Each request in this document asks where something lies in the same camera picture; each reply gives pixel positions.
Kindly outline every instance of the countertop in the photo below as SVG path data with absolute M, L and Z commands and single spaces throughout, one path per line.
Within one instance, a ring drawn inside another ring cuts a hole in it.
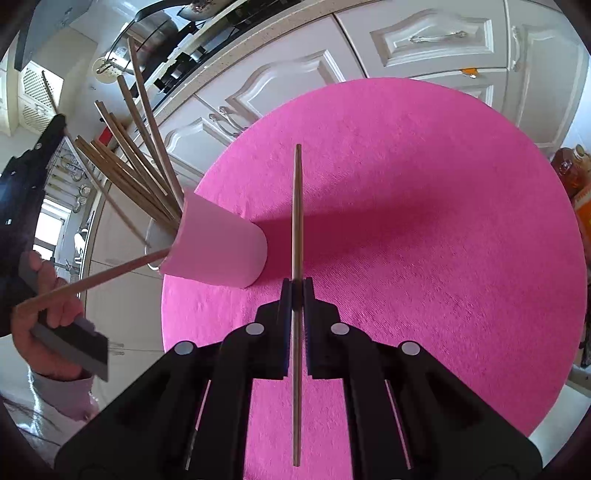
M 321 17 L 375 1 L 380 0 L 306 0 L 269 18 L 249 30 L 243 37 L 237 38 L 235 42 L 205 62 L 184 83 L 177 86 L 176 90 L 154 112 L 158 124 L 164 122 L 209 81 L 270 41 Z M 560 11 L 553 0 L 531 1 Z

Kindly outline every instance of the human hand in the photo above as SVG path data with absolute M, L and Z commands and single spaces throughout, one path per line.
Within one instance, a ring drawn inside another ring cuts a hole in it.
M 29 253 L 29 266 L 37 272 L 39 295 L 67 284 L 66 280 L 56 275 L 53 265 L 43 261 L 35 251 Z M 74 322 L 76 316 L 83 312 L 84 307 L 77 297 L 58 302 L 47 309 L 47 326 L 50 328 L 68 326 Z M 34 372 L 44 377 L 65 381 L 80 378 L 83 370 L 80 365 L 66 360 L 59 353 L 50 350 L 33 337 L 31 329 L 37 322 L 37 316 L 36 313 L 21 315 L 13 311 L 11 317 L 12 341 L 18 353 Z

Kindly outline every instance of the pink table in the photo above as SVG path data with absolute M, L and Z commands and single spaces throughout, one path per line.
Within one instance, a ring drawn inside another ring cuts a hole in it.
M 263 229 L 267 264 L 246 290 L 166 277 L 165 348 L 220 341 L 278 298 L 290 275 L 297 142 L 304 271 L 317 297 L 374 340 L 419 341 L 531 433 L 567 378 L 583 327 L 576 220 L 524 134 L 479 100 L 429 83 L 374 79 L 317 90 L 225 151 L 197 192 Z M 339 381 L 304 379 L 302 466 L 290 466 L 290 385 L 255 381 L 245 478 L 351 478 Z

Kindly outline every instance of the stove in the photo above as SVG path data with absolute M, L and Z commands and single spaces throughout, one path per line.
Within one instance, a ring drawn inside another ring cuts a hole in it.
M 300 2 L 301 0 L 247 0 L 237 9 L 228 13 L 225 16 L 228 24 L 221 32 L 191 54 L 180 53 L 164 74 L 154 81 L 154 85 L 158 87 L 160 93 L 154 99 L 155 102 L 152 107 L 157 108 L 168 98 L 177 85 L 183 83 L 195 70 L 221 49 L 244 35 L 251 28 Z

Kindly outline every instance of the wooden skewer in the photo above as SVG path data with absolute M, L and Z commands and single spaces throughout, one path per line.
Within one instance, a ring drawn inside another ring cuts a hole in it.
M 134 102 L 134 98 L 131 95 L 131 92 L 129 91 L 127 84 L 125 83 L 125 78 L 123 77 L 123 75 L 119 75 L 117 77 L 117 82 L 119 83 L 119 89 L 121 90 L 121 93 L 123 94 L 123 99 L 125 100 L 125 103 L 127 104 L 127 108 L 129 109 L 129 113 L 131 114 L 131 118 L 133 119 L 135 126 L 138 127 L 139 134 L 141 135 L 142 140 L 144 141 L 146 147 L 148 148 L 148 151 L 150 152 L 150 156 L 154 159 L 154 162 L 156 163 L 156 166 L 158 167 L 164 181 L 168 182 L 168 180 L 166 180 L 166 172 L 164 171 L 163 165 L 159 161 L 157 161 L 158 151 L 156 150 L 156 145 L 154 145 L 154 142 L 152 141 L 152 137 L 150 136 L 150 133 L 148 132 L 148 130 L 146 129 L 146 127 L 144 125 L 144 121 L 142 120 L 142 116 L 140 115 L 138 107 L 136 106 L 136 104 Z M 167 188 L 166 188 L 167 193 L 170 195 L 174 195 L 170 185 L 168 183 L 166 183 L 166 186 L 167 186 Z
M 148 186 L 144 183 L 144 179 L 139 175 L 139 173 L 137 173 L 123 158 L 119 158 L 114 152 L 112 152 L 109 147 L 96 140 L 91 140 L 90 144 L 95 148 L 95 150 L 99 150 L 104 157 L 111 160 L 113 163 L 116 163 L 121 169 L 125 170 L 125 172 L 133 177 L 135 181 L 137 181 L 146 189 L 148 188 Z
M 152 175 L 154 180 L 156 180 L 156 182 L 162 187 L 163 192 L 168 196 L 168 190 L 170 189 L 170 187 L 168 186 L 168 183 L 166 183 L 166 180 L 162 177 L 160 172 L 158 172 L 158 170 L 156 170 L 154 166 L 152 166 L 150 161 L 144 155 L 144 152 L 142 152 L 139 149 L 139 147 L 135 144 L 135 142 L 131 140 L 131 137 L 127 133 L 125 127 L 121 124 L 121 122 L 119 122 L 119 119 L 112 113 L 110 113 L 110 116 L 111 120 L 114 121 L 115 125 L 119 129 L 119 132 L 123 136 L 125 142 L 131 147 L 131 150 L 134 151 L 135 156 L 138 157 L 139 161 L 142 162 L 144 168 L 148 170 L 148 172 L 150 172 L 150 175 Z
M 168 201 L 168 199 L 164 196 L 164 192 L 156 184 L 154 179 L 150 176 L 149 172 L 141 164 L 139 159 L 137 159 L 134 151 L 130 148 L 130 146 L 125 141 L 125 138 L 123 137 L 123 135 L 119 131 L 119 128 L 117 128 L 117 125 L 115 124 L 115 122 L 113 121 L 111 116 L 109 115 L 109 112 L 105 108 L 105 105 L 103 104 L 103 102 L 99 102 L 97 100 L 95 102 L 95 105 L 98 108 L 101 117 L 103 118 L 103 120 L 105 121 L 105 123 L 107 124 L 109 129 L 111 130 L 111 133 L 113 133 L 113 135 L 115 136 L 115 139 L 117 140 L 117 142 L 119 142 L 119 146 L 123 149 L 125 156 L 128 158 L 128 160 L 134 166 L 134 169 L 142 176 L 142 178 L 144 179 L 144 181 L 146 182 L 146 184 L 150 188 L 150 191 L 162 203 L 165 211 L 168 212 L 167 214 L 170 216 L 170 218 L 172 218 L 176 222 L 180 222 L 181 217 L 177 213 L 178 210 L 173 205 L 171 205 L 171 203 Z
M 136 258 L 122 265 L 118 265 L 117 267 L 110 268 L 95 275 L 91 275 L 90 277 L 83 278 L 77 282 L 64 285 L 63 287 L 56 288 L 55 290 L 51 290 L 37 297 L 25 300 L 16 306 L 15 312 L 18 312 L 18 314 L 21 315 L 37 314 L 38 312 L 45 310 L 59 301 L 64 301 L 65 299 L 71 298 L 82 291 L 90 290 L 91 288 L 97 287 L 109 280 L 129 273 L 136 268 L 143 267 L 144 265 L 152 263 L 156 260 L 160 260 L 161 258 L 164 258 L 168 255 L 169 250 L 169 248 L 165 248 L 164 250 L 152 252 L 148 255 L 144 255 L 143 257 Z
M 111 166 L 105 164 L 104 161 L 100 159 L 99 152 L 91 148 L 86 148 L 81 143 L 79 143 L 79 146 L 81 147 L 84 155 L 86 155 L 91 162 L 102 165 L 102 168 L 104 168 L 103 173 L 107 175 L 109 180 L 132 202 L 134 202 L 140 209 L 152 217 L 159 225 L 161 225 L 163 228 L 166 228 L 166 230 L 168 230 L 171 234 L 176 235 L 178 230 L 177 223 L 174 223 L 173 220 L 164 214 L 164 212 L 159 210 L 158 207 L 154 206 L 150 200 L 148 200 L 145 194 L 135 190 Z
M 302 205 L 301 145 L 295 146 L 294 187 L 291 214 L 291 279 L 300 294 L 304 270 L 304 210 Z M 300 466 L 301 458 L 301 356 L 302 356 L 301 306 L 291 312 L 293 366 L 293 465 Z
M 45 87 L 45 91 L 47 93 L 47 96 L 49 97 L 49 101 L 51 102 L 51 107 L 53 108 L 54 113 L 58 114 L 59 111 L 57 110 L 56 100 L 53 98 L 53 94 L 51 93 L 51 89 L 49 88 L 49 83 L 48 83 L 47 78 L 45 76 L 45 72 L 41 72 L 41 78 L 43 79 L 43 85 Z M 133 233 L 135 235 L 135 237 L 140 242 L 142 242 L 143 245 L 151 248 L 151 245 L 145 239 L 145 236 L 138 230 L 138 228 L 129 219 L 129 217 L 127 217 L 127 215 L 124 214 L 123 210 L 121 210 L 121 208 L 119 208 L 119 206 L 115 203 L 113 198 L 111 198 L 107 189 L 103 187 L 103 184 L 100 182 L 100 180 L 90 171 L 90 169 L 88 168 L 86 163 L 84 163 L 84 161 L 82 160 L 82 158 L 80 156 L 80 153 L 78 152 L 77 148 L 74 146 L 74 141 L 72 140 L 72 137 L 70 136 L 70 133 L 67 130 L 67 128 L 64 129 L 64 136 L 66 137 L 66 143 L 68 144 L 68 147 L 72 151 L 72 154 L 76 157 L 76 160 L 80 164 L 82 171 L 86 174 L 86 176 L 94 184 L 95 188 L 105 196 L 106 201 L 113 207 L 113 210 L 115 211 L 115 213 L 119 216 L 119 218 L 121 218 L 121 221 L 123 221 L 123 223 L 127 226 L 127 228 L 129 228 L 131 233 Z
M 183 189 L 181 184 L 178 182 L 178 178 L 173 170 L 173 165 L 170 163 L 168 152 L 166 151 L 166 147 L 164 146 L 164 142 L 160 136 L 160 130 L 158 130 L 158 125 L 156 124 L 156 120 L 152 114 L 152 107 L 150 107 L 148 93 L 146 92 L 144 86 L 144 78 L 142 77 L 142 72 L 139 69 L 138 57 L 135 51 L 135 41 L 133 38 L 128 38 L 127 42 L 127 49 L 129 51 L 129 55 L 131 56 L 131 63 L 134 67 L 135 83 L 138 87 L 139 98 L 141 99 L 142 106 L 144 107 L 144 113 L 148 119 L 148 127 L 150 128 L 150 133 L 154 138 L 156 150 L 158 151 L 158 156 L 154 158 L 154 161 L 158 163 L 159 160 L 162 163 L 168 183 L 173 190 L 174 197 L 177 199 L 178 206 L 182 210 L 184 203 Z
M 78 140 L 80 140 L 80 142 L 86 143 L 86 141 L 80 136 L 78 136 L 78 138 L 76 139 L 76 141 Z M 129 183 L 134 185 L 134 187 L 139 189 L 141 192 L 150 192 L 148 186 L 144 183 L 144 179 L 141 176 L 139 176 L 139 174 L 132 167 L 127 165 L 126 162 L 124 162 L 121 158 L 119 158 L 111 150 L 109 150 L 108 147 L 104 146 L 101 142 L 97 142 L 96 140 L 91 140 L 90 145 L 92 145 L 92 148 L 94 148 L 97 152 L 100 153 L 102 159 L 107 161 L 110 165 L 114 166 L 114 168 L 122 176 L 124 176 Z
M 101 172 L 103 172 L 107 177 L 112 176 L 112 171 L 114 171 L 118 177 L 125 181 L 129 185 L 129 187 L 133 188 L 138 194 L 142 197 L 145 197 L 147 200 L 150 201 L 152 205 L 156 208 L 160 208 L 158 205 L 157 199 L 152 195 L 152 193 L 141 183 L 136 181 L 131 175 L 129 175 L 123 168 L 121 168 L 122 162 L 114 162 L 112 161 L 112 157 L 108 156 L 105 151 L 110 151 L 100 142 L 95 142 L 94 140 L 91 142 L 92 146 L 89 145 L 82 137 L 76 138 L 74 143 L 78 147 L 78 149 L 82 150 L 87 158 L 91 159 L 91 162 L 95 164 Z

